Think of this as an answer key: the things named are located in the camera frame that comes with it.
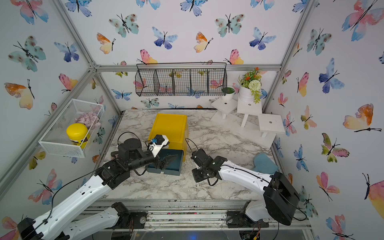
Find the teal drawer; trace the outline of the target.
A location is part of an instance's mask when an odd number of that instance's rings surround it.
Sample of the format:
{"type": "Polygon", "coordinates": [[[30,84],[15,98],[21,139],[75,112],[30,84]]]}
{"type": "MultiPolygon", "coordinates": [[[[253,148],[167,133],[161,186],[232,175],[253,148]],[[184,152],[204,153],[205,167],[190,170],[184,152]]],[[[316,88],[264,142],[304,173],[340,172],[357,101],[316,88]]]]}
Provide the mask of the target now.
{"type": "Polygon", "coordinates": [[[182,163],[184,158],[183,150],[160,150],[158,156],[161,160],[167,160],[164,164],[165,167],[156,168],[154,164],[148,166],[149,173],[179,176],[181,174],[182,163]]]}

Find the yellow plastic drawer cabinet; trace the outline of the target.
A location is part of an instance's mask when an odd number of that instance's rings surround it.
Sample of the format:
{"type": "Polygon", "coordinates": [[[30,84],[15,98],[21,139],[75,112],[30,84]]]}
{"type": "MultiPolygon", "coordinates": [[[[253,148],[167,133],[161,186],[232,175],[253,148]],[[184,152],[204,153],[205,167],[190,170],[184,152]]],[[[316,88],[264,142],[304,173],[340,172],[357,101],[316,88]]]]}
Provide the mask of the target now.
{"type": "Polygon", "coordinates": [[[148,140],[152,140],[156,135],[165,135],[170,142],[169,149],[183,150],[183,162],[186,160],[186,138],[189,138],[188,118],[186,115],[157,114],[148,140]]]}

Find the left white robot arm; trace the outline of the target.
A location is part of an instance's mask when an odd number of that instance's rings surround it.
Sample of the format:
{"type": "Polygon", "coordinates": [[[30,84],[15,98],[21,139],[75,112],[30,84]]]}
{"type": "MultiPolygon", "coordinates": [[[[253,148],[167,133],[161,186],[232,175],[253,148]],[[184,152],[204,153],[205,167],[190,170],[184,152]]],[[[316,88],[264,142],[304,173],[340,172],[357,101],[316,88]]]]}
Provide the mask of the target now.
{"type": "Polygon", "coordinates": [[[86,208],[101,196],[115,189],[131,176],[131,171],[153,164],[165,169],[177,156],[159,157],[159,152],[169,145],[165,135],[150,140],[146,151],[139,139],[127,139],[112,154],[115,158],[96,169],[90,179],[56,207],[36,219],[25,218],[18,224],[23,240],[75,240],[100,230],[131,227],[133,217],[122,203],[114,203],[99,214],[75,222],[86,208]]]}

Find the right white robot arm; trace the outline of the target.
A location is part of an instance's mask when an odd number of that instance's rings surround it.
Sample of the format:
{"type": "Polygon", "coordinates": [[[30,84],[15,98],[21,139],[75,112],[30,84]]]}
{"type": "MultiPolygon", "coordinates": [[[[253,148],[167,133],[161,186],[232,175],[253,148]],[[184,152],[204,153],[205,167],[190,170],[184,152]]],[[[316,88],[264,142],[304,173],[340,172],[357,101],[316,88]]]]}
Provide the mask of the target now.
{"type": "Polygon", "coordinates": [[[224,157],[214,159],[203,149],[192,153],[196,164],[192,170],[195,182],[217,179],[240,185],[260,197],[245,204],[244,215],[253,222],[273,219],[284,226],[290,226],[299,209],[299,194],[280,172],[263,174],[236,165],[224,157]]]}

